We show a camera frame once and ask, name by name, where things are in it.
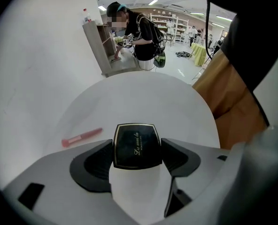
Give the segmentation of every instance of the plastic bottle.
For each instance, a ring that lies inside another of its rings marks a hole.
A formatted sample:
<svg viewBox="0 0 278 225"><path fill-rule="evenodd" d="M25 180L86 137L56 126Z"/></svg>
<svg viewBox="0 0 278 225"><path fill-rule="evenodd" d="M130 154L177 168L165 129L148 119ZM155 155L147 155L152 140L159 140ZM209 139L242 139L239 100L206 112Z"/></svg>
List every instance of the plastic bottle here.
<svg viewBox="0 0 278 225"><path fill-rule="evenodd" d="M85 23L88 23L88 22L91 22L92 20L91 20L91 17L90 17L90 14L89 13L87 13L87 9L85 8L84 9L84 15L83 15L83 22L84 22L84 24Z"/></svg>

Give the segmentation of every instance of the blue headband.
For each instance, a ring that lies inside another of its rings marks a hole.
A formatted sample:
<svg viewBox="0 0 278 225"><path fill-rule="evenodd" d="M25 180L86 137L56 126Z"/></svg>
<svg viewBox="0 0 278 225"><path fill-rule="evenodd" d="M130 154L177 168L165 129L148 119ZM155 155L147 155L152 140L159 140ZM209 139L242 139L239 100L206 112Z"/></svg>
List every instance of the blue headband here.
<svg viewBox="0 0 278 225"><path fill-rule="evenodd" d="M119 8L117 9L117 11L119 11L119 10L122 9L123 7L126 7L126 5L125 5L125 4L121 4L121 5L119 6Z"/></svg>

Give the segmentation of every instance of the brown fabric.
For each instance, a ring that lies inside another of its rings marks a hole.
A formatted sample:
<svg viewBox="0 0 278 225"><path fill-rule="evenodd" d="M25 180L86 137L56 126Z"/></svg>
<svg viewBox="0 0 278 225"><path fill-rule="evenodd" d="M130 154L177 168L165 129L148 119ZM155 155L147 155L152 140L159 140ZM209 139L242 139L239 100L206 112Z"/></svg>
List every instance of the brown fabric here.
<svg viewBox="0 0 278 225"><path fill-rule="evenodd" d="M221 148L231 149L266 128L253 96L221 50L193 88L213 113Z"/></svg>

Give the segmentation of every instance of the yellow tablecloth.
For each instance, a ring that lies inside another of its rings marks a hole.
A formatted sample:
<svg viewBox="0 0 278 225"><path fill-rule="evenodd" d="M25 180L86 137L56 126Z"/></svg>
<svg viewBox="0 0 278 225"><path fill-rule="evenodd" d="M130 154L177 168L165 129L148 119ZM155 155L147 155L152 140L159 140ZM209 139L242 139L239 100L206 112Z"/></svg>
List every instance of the yellow tablecloth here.
<svg viewBox="0 0 278 225"><path fill-rule="evenodd" d="M201 66L205 63L205 58L206 58L206 48L202 45L192 43L191 48L193 50L193 55L195 56L194 58L194 64L196 66Z"/></svg>

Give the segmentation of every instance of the black box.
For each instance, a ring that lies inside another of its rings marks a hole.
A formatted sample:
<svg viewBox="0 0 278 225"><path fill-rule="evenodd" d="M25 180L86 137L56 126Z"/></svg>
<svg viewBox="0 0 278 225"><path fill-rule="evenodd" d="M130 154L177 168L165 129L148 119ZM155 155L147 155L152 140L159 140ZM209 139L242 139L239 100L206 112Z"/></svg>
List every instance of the black box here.
<svg viewBox="0 0 278 225"><path fill-rule="evenodd" d="M117 125L113 145L116 168L145 169L162 163L160 140L152 124Z"/></svg>

